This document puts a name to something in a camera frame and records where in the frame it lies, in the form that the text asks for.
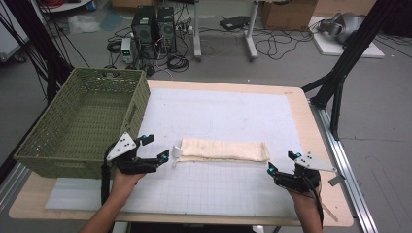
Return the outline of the clear plastic bag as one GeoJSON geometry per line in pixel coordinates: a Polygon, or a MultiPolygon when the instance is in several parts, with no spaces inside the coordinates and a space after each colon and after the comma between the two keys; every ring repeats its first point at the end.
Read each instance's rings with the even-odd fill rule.
{"type": "Polygon", "coordinates": [[[76,15],[68,18],[71,34],[92,33],[100,29],[100,24],[93,16],[76,15]]]}

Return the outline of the white grid mat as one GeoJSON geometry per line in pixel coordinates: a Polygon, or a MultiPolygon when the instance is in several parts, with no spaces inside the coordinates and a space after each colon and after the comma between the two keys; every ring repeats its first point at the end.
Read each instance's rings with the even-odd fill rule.
{"type": "MultiPolygon", "coordinates": [[[[141,147],[153,157],[184,139],[264,142],[270,161],[290,173],[289,152],[301,144],[284,95],[153,88],[140,129],[154,142],[141,147]]],[[[191,161],[175,157],[140,180],[126,213],[294,217],[290,195],[277,186],[264,162],[191,161]]]]}

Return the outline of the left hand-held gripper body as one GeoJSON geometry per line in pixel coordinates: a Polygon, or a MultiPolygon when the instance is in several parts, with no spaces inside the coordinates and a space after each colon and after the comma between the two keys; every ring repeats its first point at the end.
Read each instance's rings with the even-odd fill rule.
{"type": "Polygon", "coordinates": [[[137,156],[136,139],[124,132],[119,140],[109,149],[106,160],[116,165],[127,175],[146,174],[156,171],[157,158],[140,158],[137,156]]]}

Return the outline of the green wicker basket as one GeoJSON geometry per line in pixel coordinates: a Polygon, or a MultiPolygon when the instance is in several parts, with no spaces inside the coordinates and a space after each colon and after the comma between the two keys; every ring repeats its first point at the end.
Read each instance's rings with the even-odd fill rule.
{"type": "Polygon", "coordinates": [[[149,97],[143,71],[76,68],[14,159],[41,177],[99,179],[106,149],[139,133],[149,97]]]}

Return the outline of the cream towel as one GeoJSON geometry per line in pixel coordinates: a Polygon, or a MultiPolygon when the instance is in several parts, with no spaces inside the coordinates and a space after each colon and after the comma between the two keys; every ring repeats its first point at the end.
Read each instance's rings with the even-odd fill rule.
{"type": "Polygon", "coordinates": [[[174,166],[184,162],[257,162],[270,160],[265,142],[225,142],[183,139],[174,166]]]}

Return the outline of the grey rounded device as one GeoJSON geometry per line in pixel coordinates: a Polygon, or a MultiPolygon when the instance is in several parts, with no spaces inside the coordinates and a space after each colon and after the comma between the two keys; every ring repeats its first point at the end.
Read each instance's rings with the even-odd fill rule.
{"type": "Polygon", "coordinates": [[[332,18],[322,19],[318,31],[326,32],[339,44],[344,44],[361,27],[362,23],[363,18],[354,13],[337,13],[332,18]]]}

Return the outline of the black metal stand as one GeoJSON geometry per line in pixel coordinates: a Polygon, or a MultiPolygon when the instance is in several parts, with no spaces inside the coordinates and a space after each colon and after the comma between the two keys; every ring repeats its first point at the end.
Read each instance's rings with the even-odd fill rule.
{"type": "Polygon", "coordinates": [[[32,43],[36,53],[23,42],[11,21],[0,14],[0,23],[26,52],[38,77],[47,82],[45,95],[50,103],[67,81],[74,67],[58,51],[30,0],[0,0],[0,6],[8,7],[32,43]]]}
{"type": "Polygon", "coordinates": [[[376,0],[360,29],[347,44],[346,49],[344,49],[333,68],[322,78],[302,87],[304,92],[319,88],[318,93],[310,99],[310,103],[318,109],[325,110],[328,101],[333,99],[329,129],[335,139],[339,139],[338,126],[344,82],[401,1],[376,0]]]}

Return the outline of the grey tape piece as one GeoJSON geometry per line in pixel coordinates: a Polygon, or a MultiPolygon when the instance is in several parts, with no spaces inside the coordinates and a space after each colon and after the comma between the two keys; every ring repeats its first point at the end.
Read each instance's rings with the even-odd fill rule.
{"type": "Polygon", "coordinates": [[[331,186],[336,186],[339,183],[343,183],[346,180],[346,178],[342,175],[337,175],[336,177],[334,177],[333,179],[329,180],[328,183],[331,186]]]}

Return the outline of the black computer tower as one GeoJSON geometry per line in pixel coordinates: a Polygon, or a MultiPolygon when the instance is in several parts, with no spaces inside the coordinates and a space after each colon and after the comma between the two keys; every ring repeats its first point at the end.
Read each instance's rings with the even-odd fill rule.
{"type": "Polygon", "coordinates": [[[138,6],[131,28],[139,56],[145,59],[154,58],[155,7],[138,6]]]}
{"type": "Polygon", "coordinates": [[[167,53],[175,53],[177,51],[177,46],[174,8],[160,7],[157,12],[157,23],[161,50],[167,53]]]}

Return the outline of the white desk leg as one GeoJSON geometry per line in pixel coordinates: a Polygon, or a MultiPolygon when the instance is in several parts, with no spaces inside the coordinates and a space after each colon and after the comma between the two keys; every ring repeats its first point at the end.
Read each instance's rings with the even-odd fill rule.
{"type": "Polygon", "coordinates": [[[199,0],[193,0],[193,54],[196,61],[201,61],[201,43],[200,43],[200,35],[199,35],[199,0]]]}
{"type": "Polygon", "coordinates": [[[252,1],[252,8],[251,8],[251,13],[250,13],[250,20],[249,20],[249,26],[248,30],[244,32],[245,34],[245,40],[246,44],[249,49],[250,53],[250,60],[253,61],[258,58],[258,52],[253,40],[253,32],[254,32],[254,27],[255,27],[255,22],[258,14],[258,0],[253,0],[252,1]]]}

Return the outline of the brown cardboard box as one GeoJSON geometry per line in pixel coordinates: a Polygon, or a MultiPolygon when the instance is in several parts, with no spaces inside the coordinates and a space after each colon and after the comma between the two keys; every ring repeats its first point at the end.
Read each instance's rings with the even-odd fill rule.
{"type": "Polygon", "coordinates": [[[264,2],[261,21],[267,30],[306,31],[319,0],[279,0],[264,2]]]}

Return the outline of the flat black device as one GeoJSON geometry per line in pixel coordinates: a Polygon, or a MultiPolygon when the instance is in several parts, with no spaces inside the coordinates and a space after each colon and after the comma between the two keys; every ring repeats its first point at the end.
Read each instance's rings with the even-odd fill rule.
{"type": "Polygon", "coordinates": [[[225,18],[220,21],[220,26],[224,28],[227,31],[232,31],[234,29],[240,29],[249,24],[249,17],[231,17],[231,18],[225,18]]]}

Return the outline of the person's left hand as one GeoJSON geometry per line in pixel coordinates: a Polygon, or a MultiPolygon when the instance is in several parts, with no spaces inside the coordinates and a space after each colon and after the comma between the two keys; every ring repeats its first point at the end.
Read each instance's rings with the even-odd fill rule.
{"type": "Polygon", "coordinates": [[[118,197],[128,197],[134,190],[134,186],[144,177],[145,174],[127,175],[117,169],[111,193],[118,197]]]}

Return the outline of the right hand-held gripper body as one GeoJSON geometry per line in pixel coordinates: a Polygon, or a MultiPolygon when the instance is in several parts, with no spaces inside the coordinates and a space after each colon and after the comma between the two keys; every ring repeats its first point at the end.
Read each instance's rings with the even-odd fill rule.
{"type": "Polygon", "coordinates": [[[293,162],[293,173],[288,174],[279,171],[274,177],[274,183],[280,187],[295,190],[300,193],[308,192],[319,186],[321,182],[321,171],[337,171],[330,162],[325,161],[311,152],[301,153],[301,157],[293,160],[293,162]]]}

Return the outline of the grey power supply unit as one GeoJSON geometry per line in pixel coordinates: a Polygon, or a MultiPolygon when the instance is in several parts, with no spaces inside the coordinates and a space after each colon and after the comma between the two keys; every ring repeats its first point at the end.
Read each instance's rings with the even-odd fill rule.
{"type": "Polygon", "coordinates": [[[131,64],[134,62],[134,51],[130,38],[121,39],[120,52],[124,63],[131,64]]]}

